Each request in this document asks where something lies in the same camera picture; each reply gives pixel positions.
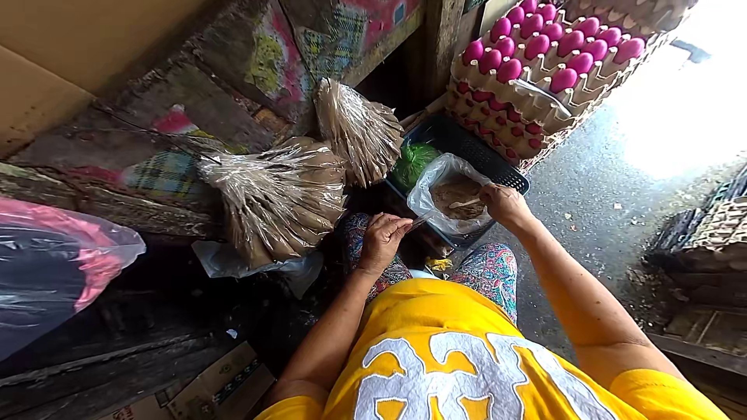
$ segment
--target green plastic bag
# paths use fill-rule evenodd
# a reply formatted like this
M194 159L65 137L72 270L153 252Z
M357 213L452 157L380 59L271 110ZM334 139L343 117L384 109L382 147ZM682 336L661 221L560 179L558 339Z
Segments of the green plastic bag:
M426 143L415 143L402 148L402 157L391 171L391 175L406 191L412 190L426 166L441 155L435 147Z

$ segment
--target egg tray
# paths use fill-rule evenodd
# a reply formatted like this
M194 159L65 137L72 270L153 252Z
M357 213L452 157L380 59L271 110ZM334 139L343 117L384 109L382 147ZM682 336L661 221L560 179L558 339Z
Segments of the egg tray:
M574 22L567 22L564 16L565 11L558 10L556 18L545 24L557 22L568 33L585 20L581 17ZM653 51L666 45L670 39L667 33L649 36L643 53L622 65L613 62L617 48L611 47L602 61L594 62L588 74L579 75L573 88L553 95L549 92L551 76L564 69L565 63L580 52L575 50L565 57L559 57L556 41L551 44L546 55L538 54L534 59L527 60L523 53L526 44L523 42L528 43L531 39L521 37L518 24L512 28L511 35L517 36L522 42L513 54L514 58L521 58L523 65L518 78L542 89L545 94L528 90L516 80L500 83L496 79L497 70L482 74L477 60L464 65L462 53L452 63L452 77L447 88L447 109L460 124L482 137L522 173L526 173L554 149L557 143L570 135L576 126L601 105L613 88L622 85L641 63L648 60ZM483 45L491 42L489 31L481 40ZM485 93L492 93L492 96L486 99ZM559 104L570 115L563 112ZM527 127L533 127L534 130L530 132Z
M596 16L609 26L635 37L648 37L677 28L692 10L692 0L568 0L566 17Z

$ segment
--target clear plastic bag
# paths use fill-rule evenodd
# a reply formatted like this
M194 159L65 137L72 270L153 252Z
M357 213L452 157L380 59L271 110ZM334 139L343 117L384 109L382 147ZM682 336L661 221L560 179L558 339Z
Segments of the clear plastic bag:
M363 188L384 179L403 141L392 109L330 78L321 80L314 104L322 136L345 160L348 179Z
M278 271L287 280L287 286L296 299L303 297L309 286L319 277L324 266L324 255L320 251L314 251L302 258L274 262L252 270L231 244L195 241L192 243L192 250L208 277L212 279L216 277L240 279L256 273Z
M223 193L229 239L252 270L304 256L344 211L342 160L310 138L256 155L211 154L198 168Z
M435 211L436 214L428 220L428 223L447 235L459 236L487 226L492 218L486 209L475 219L450 219L436 208L430 193L431 187L457 173L467 176L480 185L491 183L491 180L487 176L477 172L466 160L451 153L445 153L433 159L423 169L418 182L407 196L407 206L418 216L422 216L429 211Z
M0 197L0 359L90 305L145 249L99 217Z

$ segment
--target yellow paint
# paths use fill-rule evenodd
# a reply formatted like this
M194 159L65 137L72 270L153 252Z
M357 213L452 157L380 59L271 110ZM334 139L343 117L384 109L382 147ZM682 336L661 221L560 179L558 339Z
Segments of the yellow paint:
M266 34L255 35L255 48L244 73L244 81L254 84L265 95L273 98L281 87L279 66L283 62L282 47Z

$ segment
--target cardboard egg tray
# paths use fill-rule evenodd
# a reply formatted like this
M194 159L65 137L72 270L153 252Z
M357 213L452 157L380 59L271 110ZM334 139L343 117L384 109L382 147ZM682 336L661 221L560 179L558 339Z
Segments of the cardboard egg tray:
M531 13L527 13L524 22L531 16ZM565 16L565 10L558 10L555 19L544 22L544 25L559 23L564 34L567 34L586 20L585 16L579 16L569 22ZM602 24L597 31L600 34L608 24L602 16L597 17ZM553 41L546 53L527 60L524 51L531 40L539 35L539 32L533 32L522 37L521 25L517 23L512 26L509 36L514 40L515 51L510 57L502 57L502 61L506 63L512 58L520 60L521 74L517 79L501 83L496 78L497 69L482 74L478 60L465 65L463 52L454 58L447 87L447 110L451 117L479 135L522 173L526 173L565 140L600 106L612 89L623 84L653 51L670 41L668 33L650 34L645 37L642 54L621 64L613 61L618 47L609 47L588 72L577 75L572 87L551 93L552 77L565 69L568 61L579 55L580 50L560 57L559 43ZM623 32L622 40L630 38L631 34ZM480 39L485 53L496 44L491 41L490 31ZM594 37L587 37L584 45L594 40Z

